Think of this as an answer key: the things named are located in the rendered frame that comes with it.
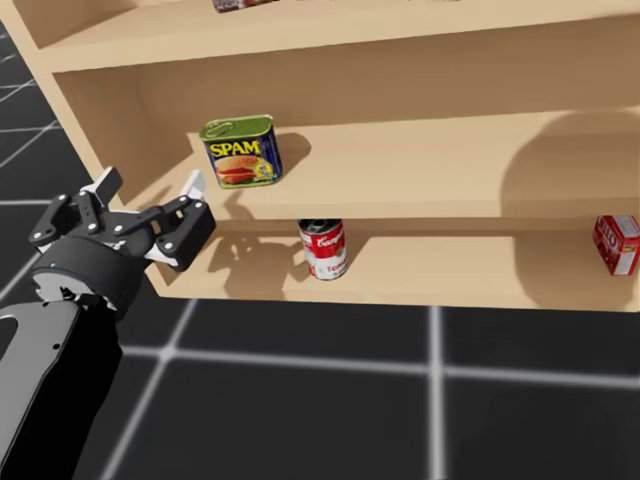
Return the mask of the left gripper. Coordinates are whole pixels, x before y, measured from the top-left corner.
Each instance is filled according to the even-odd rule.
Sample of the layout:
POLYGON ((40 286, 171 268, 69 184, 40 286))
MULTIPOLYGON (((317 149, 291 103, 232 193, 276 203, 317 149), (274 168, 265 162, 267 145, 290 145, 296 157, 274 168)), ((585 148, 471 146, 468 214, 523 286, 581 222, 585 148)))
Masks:
POLYGON ((32 245, 51 244, 30 270, 41 300, 101 306, 119 321, 134 302, 150 262, 187 270, 216 228, 204 200, 204 176, 194 170, 173 200, 141 212, 112 214, 114 247, 120 252, 66 236, 76 230, 100 233, 108 205, 122 185, 118 170, 108 167, 76 194, 59 194, 49 203, 29 235, 32 245))

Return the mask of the green and blue rectangular can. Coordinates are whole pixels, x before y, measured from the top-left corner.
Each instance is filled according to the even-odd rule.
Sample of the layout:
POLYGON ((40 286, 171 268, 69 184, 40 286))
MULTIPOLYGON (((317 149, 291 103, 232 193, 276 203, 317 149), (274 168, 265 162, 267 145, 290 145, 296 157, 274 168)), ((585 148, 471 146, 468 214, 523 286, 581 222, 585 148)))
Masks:
POLYGON ((213 120, 199 137, 222 189, 274 184, 284 173, 271 115, 213 120))

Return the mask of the red and white can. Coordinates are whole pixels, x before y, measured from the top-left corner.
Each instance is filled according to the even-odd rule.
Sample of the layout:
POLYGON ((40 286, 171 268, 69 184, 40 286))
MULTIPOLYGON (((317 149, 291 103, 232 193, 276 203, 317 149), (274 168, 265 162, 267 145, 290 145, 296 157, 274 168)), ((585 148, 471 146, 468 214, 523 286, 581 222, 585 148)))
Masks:
POLYGON ((311 275, 323 281, 341 277, 348 267, 342 220, 299 219, 297 224, 311 275))

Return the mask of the brown carton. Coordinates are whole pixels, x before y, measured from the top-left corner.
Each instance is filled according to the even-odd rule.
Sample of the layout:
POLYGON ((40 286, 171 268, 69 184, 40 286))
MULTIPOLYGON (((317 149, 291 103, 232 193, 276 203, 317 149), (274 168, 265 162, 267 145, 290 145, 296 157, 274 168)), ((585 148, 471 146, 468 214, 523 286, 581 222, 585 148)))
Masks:
POLYGON ((277 0, 211 0, 215 10, 218 13, 227 13, 231 11, 251 8, 277 0))

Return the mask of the pale wooden shelf unit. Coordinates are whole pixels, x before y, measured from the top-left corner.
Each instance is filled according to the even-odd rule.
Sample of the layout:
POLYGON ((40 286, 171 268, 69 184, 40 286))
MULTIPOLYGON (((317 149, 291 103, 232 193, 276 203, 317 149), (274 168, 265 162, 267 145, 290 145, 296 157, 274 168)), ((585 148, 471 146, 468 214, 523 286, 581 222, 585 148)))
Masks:
POLYGON ((598 216, 640 219, 640 0, 0 0, 0 21, 114 206, 202 173, 218 227, 176 298, 640 310, 598 216), (206 123, 271 115, 284 173, 222 189, 206 123), (299 219, 341 219, 313 277, 299 219))

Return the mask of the red and white carton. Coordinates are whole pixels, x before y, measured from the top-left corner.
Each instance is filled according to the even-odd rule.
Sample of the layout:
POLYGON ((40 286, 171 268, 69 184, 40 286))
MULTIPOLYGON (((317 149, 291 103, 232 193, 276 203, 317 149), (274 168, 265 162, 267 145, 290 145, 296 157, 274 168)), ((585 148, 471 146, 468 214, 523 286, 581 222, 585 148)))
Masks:
POLYGON ((612 276, 634 273, 640 258, 640 224, 634 216, 598 216, 592 240, 612 276))

